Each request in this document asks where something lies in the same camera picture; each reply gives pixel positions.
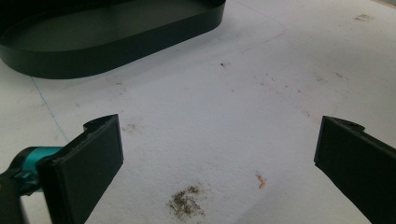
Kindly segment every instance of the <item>black oval tray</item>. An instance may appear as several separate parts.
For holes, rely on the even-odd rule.
[[[103,73],[216,28],[226,0],[0,0],[0,57],[32,77]]]

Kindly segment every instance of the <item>dirt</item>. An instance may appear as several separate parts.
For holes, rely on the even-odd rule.
[[[167,205],[171,212],[183,222],[190,217],[205,216],[204,210],[196,202],[200,193],[202,190],[199,186],[190,186],[172,195],[172,200]]]

